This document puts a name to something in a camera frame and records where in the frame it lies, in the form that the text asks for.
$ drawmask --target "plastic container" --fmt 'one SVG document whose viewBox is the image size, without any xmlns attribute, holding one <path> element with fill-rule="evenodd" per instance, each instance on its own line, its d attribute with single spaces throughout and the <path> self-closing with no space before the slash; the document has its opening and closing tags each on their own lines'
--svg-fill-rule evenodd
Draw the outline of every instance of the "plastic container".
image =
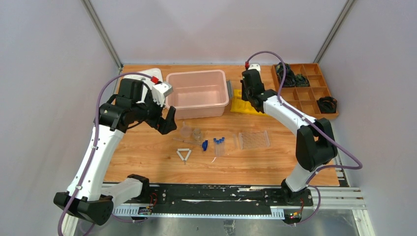
<svg viewBox="0 0 417 236">
<path fill-rule="evenodd" d="M 185 124 L 185 121 L 182 122 L 182 127 L 179 130 L 179 134 L 184 137 L 184 138 L 188 138 L 191 136 L 191 134 L 193 133 L 193 129 Z"/>
<path fill-rule="evenodd" d="M 203 134 L 201 133 L 201 130 L 199 128 L 193 130 L 193 138 L 197 141 L 201 141 L 201 139 L 203 138 Z"/>
<path fill-rule="evenodd" d="M 220 140 L 216 140 L 214 143 L 214 152 L 216 154 L 216 157 L 220 157 Z"/>
<path fill-rule="evenodd" d="M 219 117 L 229 103 L 222 70 L 171 73 L 166 81 L 174 89 L 166 105 L 177 109 L 175 119 Z"/>
<path fill-rule="evenodd" d="M 268 148 L 270 146 L 268 132 L 239 133 L 240 149 Z"/>
</svg>

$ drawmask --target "red connector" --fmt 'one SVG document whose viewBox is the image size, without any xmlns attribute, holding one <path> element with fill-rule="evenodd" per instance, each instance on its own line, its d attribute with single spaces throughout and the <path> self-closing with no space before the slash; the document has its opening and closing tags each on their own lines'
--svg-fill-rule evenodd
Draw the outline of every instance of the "red connector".
<svg viewBox="0 0 417 236">
<path fill-rule="evenodd" d="M 155 77 L 155 76 L 152 76 L 151 81 L 152 81 L 152 83 L 156 84 L 156 83 L 159 82 L 159 79 L 157 77 Z"/>
</svg>

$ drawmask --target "white triangle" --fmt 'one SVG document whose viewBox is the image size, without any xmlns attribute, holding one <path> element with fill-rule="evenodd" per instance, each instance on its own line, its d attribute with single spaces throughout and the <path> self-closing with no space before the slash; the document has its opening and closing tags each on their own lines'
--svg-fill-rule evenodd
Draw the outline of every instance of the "white triangle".
<svg viewBox="0 0 417 236">
<path fill-rule="evenodd" d="M 181 155 L 180 151 L 188 151 L 188 153 L 187 153 L 187 155 L 186 155 L 185 158 Z M 179 148 L 179 149 L 177 149 L 177 154 L 181 158 L 182 161 L 187 161 L 188 160 L 188 157 L 191 154 L 191 150 L 188 149 L 188 148 Z"/>
</svg>

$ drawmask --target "black cable bundle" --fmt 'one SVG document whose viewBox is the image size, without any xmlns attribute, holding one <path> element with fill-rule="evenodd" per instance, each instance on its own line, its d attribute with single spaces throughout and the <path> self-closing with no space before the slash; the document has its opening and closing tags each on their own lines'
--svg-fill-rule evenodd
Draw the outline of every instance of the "black cable bundle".
<svg viewBox="0 0 417 236">
<path fill-rule="evenodd" d="M 294 72 L 291 70 L 290 65 L 285 63 L 285 67 L 287 69 L 287 74 L 285 76 L 284 85 L 283 88 L 291 88 L 296 86 L 296 76 Z M 281 78 L 284 76 L 284 67 L 282 66 L 282 63 L 280 62 L 275 67 L 276 75 L 278 76 L 278 82 L 281 83 Z"/>
<path fill-rule="evenodd" d="M 321 113 L 336 113 L 337 100 L 334 97 L 321 97 L 317 100 Z"/>
<path fill-rule="evenodd" d="M 297 74 L 295 81 L 296 81 L 296 87 L 310 87 L 310 82 L 302 74 Z"/>
</svg>

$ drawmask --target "white wall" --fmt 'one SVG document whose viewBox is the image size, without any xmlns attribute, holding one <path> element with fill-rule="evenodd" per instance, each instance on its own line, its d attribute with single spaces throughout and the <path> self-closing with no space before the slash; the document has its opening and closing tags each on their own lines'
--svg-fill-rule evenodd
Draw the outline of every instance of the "white wall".
<svg viewBox="0 0 417 236">
<path fill-rule="evenodd" d="M 54 195 L 72 181 L 117 70 L 79 0 L 1 1 L 0 32 L 0 235 L 56 235 Z"/>
<path fill-rule="evenodd" d="M 345 2 L 92 0 L 123 63 L 199 64 L 311 62 Z"/>
<path fill-rule="evenodd" d="M 414 0 L 358 0 L 321 62 L 378 236 L 417 231 L 416 10 Z"/>
</svg>

